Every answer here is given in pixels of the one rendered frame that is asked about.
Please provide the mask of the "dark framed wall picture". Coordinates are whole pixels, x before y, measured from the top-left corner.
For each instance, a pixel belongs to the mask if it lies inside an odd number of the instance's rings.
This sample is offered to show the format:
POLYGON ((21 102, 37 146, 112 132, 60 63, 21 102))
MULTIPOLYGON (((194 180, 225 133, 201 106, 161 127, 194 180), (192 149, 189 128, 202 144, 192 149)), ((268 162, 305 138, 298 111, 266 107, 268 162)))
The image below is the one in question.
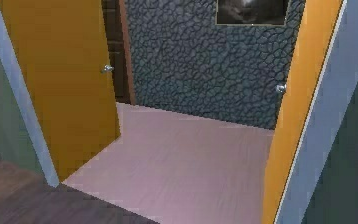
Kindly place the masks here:
POLYGON ((289 0, 218 0, 218 25, 283 25, 289 0))

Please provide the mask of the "orange room door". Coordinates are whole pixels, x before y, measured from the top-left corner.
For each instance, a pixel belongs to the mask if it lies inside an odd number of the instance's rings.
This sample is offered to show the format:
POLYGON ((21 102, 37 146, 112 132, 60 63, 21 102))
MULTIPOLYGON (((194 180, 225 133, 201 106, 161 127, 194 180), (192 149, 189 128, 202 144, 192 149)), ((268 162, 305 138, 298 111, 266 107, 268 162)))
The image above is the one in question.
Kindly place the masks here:
POLYGON ((120 136, 101 0, 0 0, 58 179, 120 136))
POLYGON ((266 162, 260 224, 273 224, 340 9, 347 0, 306 0, 266 162))

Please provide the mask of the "dark brown room door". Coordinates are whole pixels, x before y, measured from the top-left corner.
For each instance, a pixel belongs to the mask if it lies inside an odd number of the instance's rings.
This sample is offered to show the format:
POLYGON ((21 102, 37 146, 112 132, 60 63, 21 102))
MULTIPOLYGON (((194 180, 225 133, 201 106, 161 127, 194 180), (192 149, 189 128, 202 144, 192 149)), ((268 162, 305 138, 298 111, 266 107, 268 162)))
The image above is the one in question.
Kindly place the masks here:
POLYGON ((116 101, 136 102, 125 0, 101 0, 116 101))

